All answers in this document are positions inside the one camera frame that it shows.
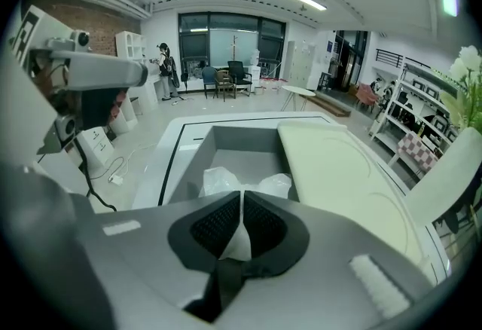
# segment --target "white flower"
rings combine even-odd
[[[460,49],[460,58],[467,69],[475,71],[480,70],[482,58],[480,58],[479,53],[474,46],[462,47],[462,49]]]
[[[455,81],[460,81],[464,77],[464,75],[468,74],[468,70],[465,67],[464,62],[460,58],[457,58],[455,60],[453,65],[450,67],[449,72]]]
[[[470,82],[471,84],[476,84],[479,82],[480,72],[471,72],[470,73]]]

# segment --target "railing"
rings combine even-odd
[[[394,66],[395,68],[401,67],[401,61],[403,56],[400,54],[392,53],[391,51],[377,49],[377,55],[375,57],[376,61],[387,63]]]
[[[432,70],[432,68],[431,68],[429,65],[426,65],[425,63],[421,63],[421,62],[419,62],[419,61],[412,60],[411,58],[408,58],[408,57],[405,57],[405,59],[406,59],[407,61],[411,61],[411,62],[413,62],[413,63],[416,63],[417,65],[423,66],[424,68],[427,68],[427,69],[431,69],[431,70]]]

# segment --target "person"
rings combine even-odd
[[[371,84],[370,84],[370,88],[372,89],[372,91],[377,94],[378,93],[378,90],[380,90],[380,82],[382,81],[382,78],[378,77],[376,81],[373,81]]]
[[[171,51],[167,44],[159,45],[160,58],[156,63],[160,70],[160,86],[162,92],[162,100],[169,101],[171,97],[179,97],[178,91],[172,82],[172,61]]]
[[[390,85],[385,88],[383,94],[387,94],[390,98],[393,96],[393,92],[395,91],[395,81],[390,82]]]

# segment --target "black chair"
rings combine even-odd
[[[251,96],[252,75],[245,73],[243,63],[241,61],[228,61],[229,75],[234,84],[234,90],[238,85],[249,85],[248,96]]]

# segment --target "brick wall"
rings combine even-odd
[[[116,56],[115,35],[122,31],[141,33],[141,23],[117,11],[80,0],[22,0],[22,16],[31,5],[72,29],[90,33],[94,53]]]

